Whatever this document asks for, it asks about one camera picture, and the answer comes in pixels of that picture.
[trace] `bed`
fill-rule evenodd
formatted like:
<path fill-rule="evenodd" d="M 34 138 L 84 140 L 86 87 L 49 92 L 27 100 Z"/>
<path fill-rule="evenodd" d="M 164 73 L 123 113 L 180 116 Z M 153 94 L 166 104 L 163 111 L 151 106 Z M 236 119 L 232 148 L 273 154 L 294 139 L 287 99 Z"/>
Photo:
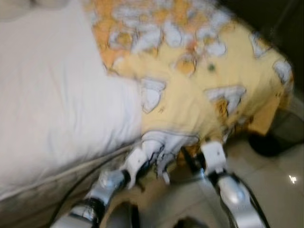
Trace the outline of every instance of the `bed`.
<path fill-rule="evenodd" d="M 73 183 L 146 131 L 265 134 L 292 94 L 286 59 L 215 1 L 35 8 L 0 23 L 0 60 L 0 227 L 44 227 Z"/>

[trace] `trash bin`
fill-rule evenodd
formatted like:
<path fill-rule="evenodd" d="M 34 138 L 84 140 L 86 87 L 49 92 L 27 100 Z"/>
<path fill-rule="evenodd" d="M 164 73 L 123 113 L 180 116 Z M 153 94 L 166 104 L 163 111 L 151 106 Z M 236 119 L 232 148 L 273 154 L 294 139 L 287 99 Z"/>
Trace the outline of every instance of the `trash bin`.
<path fill-rule="evenodd" d="M 272 157 L 304 141 L 304 122 L 295 113 L 278 110 L 265 136 L 251 134 L 250 146 L 259 154 Z"/>

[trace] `mattress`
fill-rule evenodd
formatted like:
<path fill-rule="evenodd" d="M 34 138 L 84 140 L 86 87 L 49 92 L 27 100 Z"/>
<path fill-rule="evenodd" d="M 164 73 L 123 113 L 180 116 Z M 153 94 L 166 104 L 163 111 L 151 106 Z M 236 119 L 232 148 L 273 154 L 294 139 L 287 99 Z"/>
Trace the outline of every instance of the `mattress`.
<path fill-rule="evenodd" d="M 96 169 L 74 189 L 68 199 L 64 201 L 58 216 L 66 213 L 76 201 L 87 194 L 89 187 L 96 181 L 101 171 L 121 165 L 129 149 L 129 146 L 123 147 L 101 158 L 84 162 L 57 175 L 45 178 L 35 185 L 17 189 L 18 191 L 15 191 L 10 197 L 0 201 L 0 227 L 48 228 L 50 219 L 63 196 L 76 182 L 93 168 L 110 160 Z"/>
<path fill-rule="evenodd" d="M 140 135 L 137 87 L 107 77 L 78 1 L 0 23 L 0 227 L 63 189 L 28 190 Z"/>

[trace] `silver metal part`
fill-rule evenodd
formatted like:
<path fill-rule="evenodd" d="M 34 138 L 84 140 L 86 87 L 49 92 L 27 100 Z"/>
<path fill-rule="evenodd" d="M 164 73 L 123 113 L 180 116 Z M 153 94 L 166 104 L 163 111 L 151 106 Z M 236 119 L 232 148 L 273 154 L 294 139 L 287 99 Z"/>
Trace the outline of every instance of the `silver metal part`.
<path fill-rule="evenodd" d="M 231 176 L 219 179 L 220 197 L 238 228 L 265 228 L 257 210 L 250 202 L 248 190 Z"/>
<path fill-rule="evenodd" d="M 91 228 L 92 223 L 72 216 L 62 216 L 51 228 Z"/>
<path fill-rule="evenodd" d="M 102 171 L 98 181 L 85 198 L 95 198 L 108 205 L 112 196 L 124 184 L 124 175 L 122 171 Z"/>

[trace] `dark background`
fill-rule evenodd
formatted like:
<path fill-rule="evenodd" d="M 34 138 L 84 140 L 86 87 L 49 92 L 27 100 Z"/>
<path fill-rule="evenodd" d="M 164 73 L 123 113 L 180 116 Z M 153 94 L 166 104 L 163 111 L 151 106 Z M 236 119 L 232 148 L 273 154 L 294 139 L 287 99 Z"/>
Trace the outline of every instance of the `dark background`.
<path fill-rule="evenodd" d="M 262 32 L 293 64 L 296 94 L 303 99 L 303 0 L 298 0 L 279 27 L 271 36 L 271 28 L 278 23 L 292 0 L 222 0 L 222 4 L 235 12 L 254 29 Z"/>

